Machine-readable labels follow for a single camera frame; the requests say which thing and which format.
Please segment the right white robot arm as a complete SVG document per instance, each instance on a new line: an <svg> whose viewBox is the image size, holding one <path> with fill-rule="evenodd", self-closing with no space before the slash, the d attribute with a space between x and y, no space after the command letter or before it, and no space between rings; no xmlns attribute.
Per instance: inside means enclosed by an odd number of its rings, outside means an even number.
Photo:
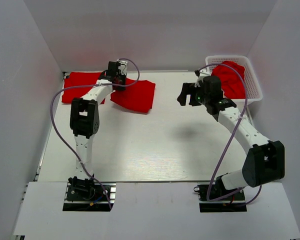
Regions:
<svg viewBox="0 0 300 240"><path fill-rule="evenodd" d="M217 200L226 200L234 191L245 187L259 187L281 180L285 176L285 147L271 141L244 118L235 102L224 97L221 80L217 76L199 77L196 82L184 83L177 101L181 106L206 107L207 112L223 125L243 148L246 157L240 170L221 176L212 175L214 184L208 191L216 193Z"/></svg>

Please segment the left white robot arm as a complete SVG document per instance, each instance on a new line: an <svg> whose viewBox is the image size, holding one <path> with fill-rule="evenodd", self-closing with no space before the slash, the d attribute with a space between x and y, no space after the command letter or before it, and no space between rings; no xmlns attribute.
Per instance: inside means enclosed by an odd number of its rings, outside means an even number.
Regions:
<svg viewBox="0 0 300 240"><path fill-rule="evenodd" d="M107 70L98 77L97 86L71 102L70 128L75 139L75 152L78 155L76 177L87 175L89 180L93 180L92 147L100 127L99 105L114 90L125 89L127 66L126 60L110 61Z"/></svg>

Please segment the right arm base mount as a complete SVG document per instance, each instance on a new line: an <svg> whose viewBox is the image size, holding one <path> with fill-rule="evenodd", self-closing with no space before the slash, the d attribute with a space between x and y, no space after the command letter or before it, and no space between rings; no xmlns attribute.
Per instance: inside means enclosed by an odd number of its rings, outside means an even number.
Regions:
<svg viewBox="0 0 300 240"><path fill-rule="evenodd" d="M218 201L208 201L208 184L198 184L193 188L193 192L198 195L200 213L238 213L247 212L245 205L246 198L241 190L234 195L228 196Z"/></svg>

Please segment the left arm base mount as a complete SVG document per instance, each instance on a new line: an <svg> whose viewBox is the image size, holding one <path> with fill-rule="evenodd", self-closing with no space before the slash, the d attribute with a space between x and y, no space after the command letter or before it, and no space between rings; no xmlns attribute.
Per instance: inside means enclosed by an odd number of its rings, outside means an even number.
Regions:
<svg viewBox="0 0 300 240"><path fill-rule="evenodd" d="M91 186L89 190L83 186L67 184L62 210L64 212L110 212L116 197L116 184L106 183L105 191L99 184Z"/></svg>

